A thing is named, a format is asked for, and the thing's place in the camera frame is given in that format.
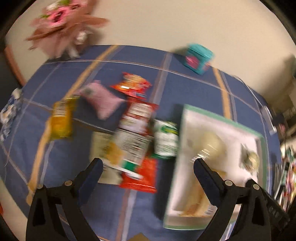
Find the clear sandwich cake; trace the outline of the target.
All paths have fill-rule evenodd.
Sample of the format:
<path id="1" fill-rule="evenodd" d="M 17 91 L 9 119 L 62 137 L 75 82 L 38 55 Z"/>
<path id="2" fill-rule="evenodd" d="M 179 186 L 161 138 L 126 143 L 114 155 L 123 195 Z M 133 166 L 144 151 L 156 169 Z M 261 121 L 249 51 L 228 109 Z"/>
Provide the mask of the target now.
<path id="1" fill-rule="evenodd" d="M 240 167 L 249 173 L 258 172 L 260 165 L 260 158 L 256 152 L 241 144 Z"/>

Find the clear bag rice crackers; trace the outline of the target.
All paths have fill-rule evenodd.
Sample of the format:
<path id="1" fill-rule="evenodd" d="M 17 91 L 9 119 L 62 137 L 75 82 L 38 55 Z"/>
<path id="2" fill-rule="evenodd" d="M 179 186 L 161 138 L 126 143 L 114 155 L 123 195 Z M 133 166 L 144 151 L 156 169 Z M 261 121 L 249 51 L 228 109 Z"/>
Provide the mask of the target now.
<path id="1" fill-rule="evenodd" d="M 205 132 L 201 135 L 201 144 L 193 145 L 196 157 L 203 159 L 206 164 L 218 172 L 223 178 L 226 172 L 222 170 L 223 158 L 226 155 L 226 145 L 214 132 Z M 187 197 L 182 217 L 210 217 L 216 208 L 210 204 L 200 182 L 194 179 Z"/>

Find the cream triangular snack bag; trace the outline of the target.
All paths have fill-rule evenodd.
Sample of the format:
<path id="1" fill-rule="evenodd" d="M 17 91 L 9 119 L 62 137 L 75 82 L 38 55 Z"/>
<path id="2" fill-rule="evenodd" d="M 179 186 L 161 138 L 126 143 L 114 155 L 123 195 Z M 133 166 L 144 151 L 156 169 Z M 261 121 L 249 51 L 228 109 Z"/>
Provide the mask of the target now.
<path id="1" fill-rule="evenodd" d="M 100 158 L 104 161 L 105 154 L 108 149 L 109 142 L 111 141 L 111 134 L 92 132 L 90 142 L 89 161 L 91 162 L 94 158 Z M 119 185 L 122 182 L 121 172 L 117 169 L 110 168 L 103 165 L 103 172 L 100 176 L 98 183 Z"/>

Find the yellow cake packet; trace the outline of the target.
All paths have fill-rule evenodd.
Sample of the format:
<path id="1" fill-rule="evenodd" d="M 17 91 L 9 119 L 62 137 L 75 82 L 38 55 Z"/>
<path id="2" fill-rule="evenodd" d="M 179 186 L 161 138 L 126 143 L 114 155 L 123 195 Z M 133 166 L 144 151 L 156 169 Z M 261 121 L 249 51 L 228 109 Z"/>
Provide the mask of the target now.
<path id="1" fill-rule="evenodd" d="M 73 95 L 53 105 L 50 120 L 50 140 L 69 138 L 73 134 L 73 113 L 79 96 Z"/>

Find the red gold snack bar packet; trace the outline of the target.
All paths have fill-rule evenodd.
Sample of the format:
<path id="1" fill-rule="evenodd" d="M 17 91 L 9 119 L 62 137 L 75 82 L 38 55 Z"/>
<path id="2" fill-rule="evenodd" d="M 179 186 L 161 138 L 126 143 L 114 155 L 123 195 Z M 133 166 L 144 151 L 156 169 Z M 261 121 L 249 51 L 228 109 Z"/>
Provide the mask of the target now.
<path id="1" fill-rule="evenodd" d="M 123 173 L 122 182 L 119 184 L 119 187 L 147 193 L 156 193 L 157 160 L 155 158 L 146 157 L 142 165 L 136 168 L 136 170 L 141 177 L 135 179 Z"/>

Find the white green cracker packet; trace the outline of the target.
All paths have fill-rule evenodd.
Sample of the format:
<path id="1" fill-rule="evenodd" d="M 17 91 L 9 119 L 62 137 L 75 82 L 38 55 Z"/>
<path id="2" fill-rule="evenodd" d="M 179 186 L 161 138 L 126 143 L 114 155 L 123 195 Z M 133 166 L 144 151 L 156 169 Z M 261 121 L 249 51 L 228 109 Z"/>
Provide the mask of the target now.
<path id="1" fill-rule="evenodd" d="M 103 163 L 139 179 L 136 168 L 142 165 L 151 142 L 150 136 L 118 128 L 109 142 Z"/>

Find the green milk carton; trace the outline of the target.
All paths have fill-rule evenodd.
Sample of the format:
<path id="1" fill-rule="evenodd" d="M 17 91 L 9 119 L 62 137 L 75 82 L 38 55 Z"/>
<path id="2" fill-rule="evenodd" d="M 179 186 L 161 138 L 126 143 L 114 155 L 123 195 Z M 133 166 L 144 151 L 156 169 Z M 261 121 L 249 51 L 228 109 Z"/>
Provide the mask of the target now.
<path id="1" fill-rule="evenodd" d="M 177 156 L 179 132 L 177 124 L 171 121 L 154 121 L 154 154 L 162 159 Z"/>

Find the red milk biscuit packet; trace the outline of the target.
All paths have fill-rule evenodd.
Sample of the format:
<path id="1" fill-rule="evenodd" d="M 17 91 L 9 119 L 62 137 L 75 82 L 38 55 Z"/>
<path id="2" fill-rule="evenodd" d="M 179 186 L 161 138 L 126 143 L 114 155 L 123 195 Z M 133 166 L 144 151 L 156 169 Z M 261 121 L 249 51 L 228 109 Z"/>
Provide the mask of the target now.
<path id="1" fill-rule="evenodd" d="M 127 109 L 122 115 L 118 127 L 140 135 L 147 135 L 149 121 L 156 112 L 158 105 L 134 97 L 129 97 L 127 104 Z"/>

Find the white box green rim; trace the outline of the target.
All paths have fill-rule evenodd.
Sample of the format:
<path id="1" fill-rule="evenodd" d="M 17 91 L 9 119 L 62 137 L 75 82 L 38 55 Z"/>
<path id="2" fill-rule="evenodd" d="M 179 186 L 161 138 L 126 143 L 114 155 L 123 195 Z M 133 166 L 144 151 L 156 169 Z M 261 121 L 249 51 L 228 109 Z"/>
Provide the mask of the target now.
<path id="1" fill-rule="evenodd" d="M 185 105 L 164 228 L 203 230 L 217 210 L 194 174 L 196 158 L 204 158 L 223 180 L 243 187 L 253 179 L 268 191 L 266 148 L 262 134 L 218 114 Z"/>

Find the blue white tissue pack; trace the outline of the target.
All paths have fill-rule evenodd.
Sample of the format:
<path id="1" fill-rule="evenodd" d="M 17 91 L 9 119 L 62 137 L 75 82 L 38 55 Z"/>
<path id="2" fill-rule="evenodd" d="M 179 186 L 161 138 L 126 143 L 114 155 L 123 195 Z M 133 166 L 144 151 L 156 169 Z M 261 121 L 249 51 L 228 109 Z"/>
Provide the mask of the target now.
<path id="1" fill-rule="evenodd" d="M 7 104 L 1 110 L 1 141 L 4 141 L 11 132 L 13 122 L 21 109 L 23 102 L 23 93 L 20 88 L 16 88 L 8 100 Z"/>

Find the pink snack packet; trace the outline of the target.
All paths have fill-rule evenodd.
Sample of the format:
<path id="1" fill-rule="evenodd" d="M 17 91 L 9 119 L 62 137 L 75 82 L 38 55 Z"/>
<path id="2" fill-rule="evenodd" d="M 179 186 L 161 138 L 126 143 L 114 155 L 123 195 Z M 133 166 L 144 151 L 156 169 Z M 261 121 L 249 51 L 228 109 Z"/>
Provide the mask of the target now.
<path id="1" fill-rule="evenodd" d="M 125 102 L 106 87 L 99 80 L 95 80 L 78 90 L 78 94 L 83 97 L 94 108 L 98 119 L 107 120 Z"/>

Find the red chips bag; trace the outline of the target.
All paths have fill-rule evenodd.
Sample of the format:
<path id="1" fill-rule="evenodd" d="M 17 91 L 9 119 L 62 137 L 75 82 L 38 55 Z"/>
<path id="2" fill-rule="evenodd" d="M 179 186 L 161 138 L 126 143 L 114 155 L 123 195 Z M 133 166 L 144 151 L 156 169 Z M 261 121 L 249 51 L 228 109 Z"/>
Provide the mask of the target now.
<path id="1" fill-rule="evenodd" d="M 111 88 L 129 96 L 141 100 L 146 100 L 146 91 L 152 84 L 143 77 L 128 72 L 122 73 L 121 82 L 111 85 Z"/>

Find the teal pink toy box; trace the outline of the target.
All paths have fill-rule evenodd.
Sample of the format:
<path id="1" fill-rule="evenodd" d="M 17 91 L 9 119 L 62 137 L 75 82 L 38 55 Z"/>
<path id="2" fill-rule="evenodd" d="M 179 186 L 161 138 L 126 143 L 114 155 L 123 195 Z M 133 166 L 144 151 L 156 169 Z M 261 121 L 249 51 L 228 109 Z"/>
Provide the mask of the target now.
<path id="1" fill-rule="evenodd" d="M 189 44 L 184 65 L 198 75 L 203 75 L 210 67 L 213 57 L 214 53 L 208 48 L 199 44 Z"/>

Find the pink flower bouquet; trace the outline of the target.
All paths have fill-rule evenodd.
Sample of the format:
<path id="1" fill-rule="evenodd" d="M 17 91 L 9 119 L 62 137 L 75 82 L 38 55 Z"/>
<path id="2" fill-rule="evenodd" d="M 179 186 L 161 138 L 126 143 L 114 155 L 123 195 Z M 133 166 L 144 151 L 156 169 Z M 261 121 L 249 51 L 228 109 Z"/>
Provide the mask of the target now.
<path id="1" fill-rule="evenodd" d="M 105 26 L 109 20 L 92 16 L 97 1 L 55 1 L 43 8 L 32 21 L 34 32 L 26 38 L 33 49 L 41 49 L 48 58 L 60 58 L 65 52 L 79 57 L 93 28 Z"/>

